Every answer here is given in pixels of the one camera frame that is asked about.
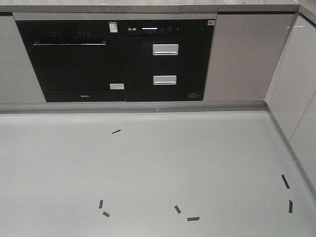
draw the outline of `white label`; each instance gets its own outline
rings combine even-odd
[[[208,26],[214,26],[215,25],[215,20],[208,20],[207,21]]]
[[[124,84],[123,83],[110,83],[110,89],[111,90],[124,90]]]
[[[118,32],[118,25],[116,22],[109,22],[110,32],[117,33]]]

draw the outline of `gray countertop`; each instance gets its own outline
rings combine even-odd
[[[294,0],[0,0],[1,12],[207,13],[298,7]]]

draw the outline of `kitchen cabinet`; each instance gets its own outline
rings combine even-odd
[[[316,29],[298,17],[267,96],[267,103],[288,140],[315,92],[315,61]]]
[[[308,105],[290,144],[312,185],[316,187],[316,95]]]
[[[0,16],[0,103],[45,102],[12,16]]]
[[[219,14],[204,101],[264,100],[293,14]]]

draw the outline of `label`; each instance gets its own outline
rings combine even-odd
[[[110,32],[117,33],[118,32],[118,23],[116,21],[109,22]]]
[[[124,90],[123,83],[110,83],[110,90]]]
[[[208,20],[207,21],[208,26],[214,26],[215,25],[215,20]]]
[[[191,92],[189,93],[189,96],[188,96],[189,99],[198,99],[200,97],[201,97],[201,93],[199,92]]]

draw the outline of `silver drawer handle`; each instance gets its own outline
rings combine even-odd
[[[177,76],[153,76],[154,85],[176,85]]]
[[[177,43],[153,44],[153,55],[178,55],[179,45]]]

